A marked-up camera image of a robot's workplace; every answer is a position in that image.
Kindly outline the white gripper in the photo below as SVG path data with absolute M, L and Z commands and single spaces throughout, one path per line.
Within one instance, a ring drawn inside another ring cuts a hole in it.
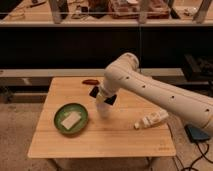
M 116 101 L 117 95 L 114 95 L 110 98 L 107 98 L 102 92 L 99 92 L 99 88 L 95 86 L 89 93 L 89 95 L 93 98 L 96 97 L 96 101 L 99 103 L 107 103 L 109 105 L 113 105 Z

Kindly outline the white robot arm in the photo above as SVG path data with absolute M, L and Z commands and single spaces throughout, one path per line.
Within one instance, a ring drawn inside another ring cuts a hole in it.
M 166 84 L 138 72 L 139 60 L 124 53 L 104 70 L 91 97 L 112 105 L 120 88 L 128 90 L 179 116 L 213 137 L 213 98 Z

